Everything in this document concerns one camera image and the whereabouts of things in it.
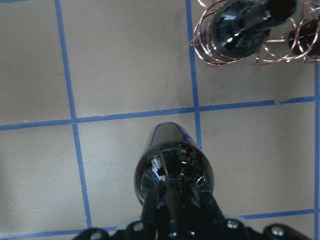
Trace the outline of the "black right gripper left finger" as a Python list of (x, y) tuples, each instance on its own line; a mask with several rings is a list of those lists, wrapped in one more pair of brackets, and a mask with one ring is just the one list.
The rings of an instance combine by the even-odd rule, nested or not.
[(158, 239), (157, 194), (148, 192), (145, 195), (141, 214), (142, 236), (144, 240)]

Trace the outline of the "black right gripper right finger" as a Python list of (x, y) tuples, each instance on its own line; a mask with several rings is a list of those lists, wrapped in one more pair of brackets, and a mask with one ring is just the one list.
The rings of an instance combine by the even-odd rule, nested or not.
[(200, 205), (203, 213), (203, 236), (207, 240), (223, 240), (226, 219), (210, 191), (200, 193)]

